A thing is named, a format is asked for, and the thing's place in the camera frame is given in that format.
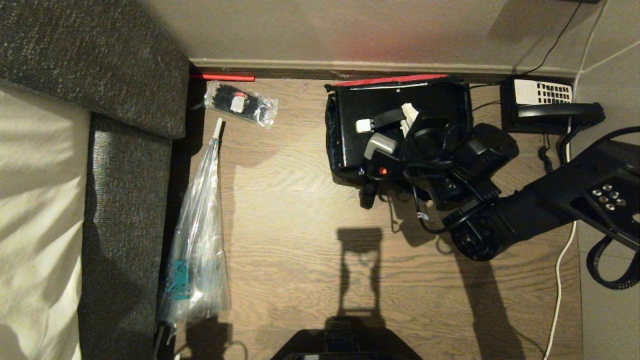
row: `telephone handset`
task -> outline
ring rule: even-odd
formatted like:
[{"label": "telephone handset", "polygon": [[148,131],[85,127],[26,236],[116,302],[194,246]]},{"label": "telephone handset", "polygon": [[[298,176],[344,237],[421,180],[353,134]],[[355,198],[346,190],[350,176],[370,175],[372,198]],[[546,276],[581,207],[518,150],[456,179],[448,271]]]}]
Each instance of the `telephone handset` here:
[{"label": "telephone handset", "polygon": [[570,85],[507,79],[500,85],[502,129],[509,133],[566,134],[572,125],[592,126],[604,119],[598,103],[575,104]]}]

